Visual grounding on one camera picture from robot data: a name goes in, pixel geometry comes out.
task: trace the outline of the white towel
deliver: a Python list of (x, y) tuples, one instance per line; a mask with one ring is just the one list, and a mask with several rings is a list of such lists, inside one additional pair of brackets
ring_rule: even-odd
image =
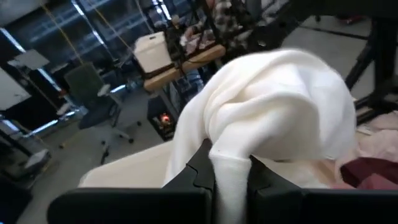
[(221, 68), (182, 111), (165, 183), (210, 138), (217, 222), (244, 223), (251, 154), (334, 159), (355, 147), (355, 126), (344, 81), (318, 57), (291, 49), (240, 57)]

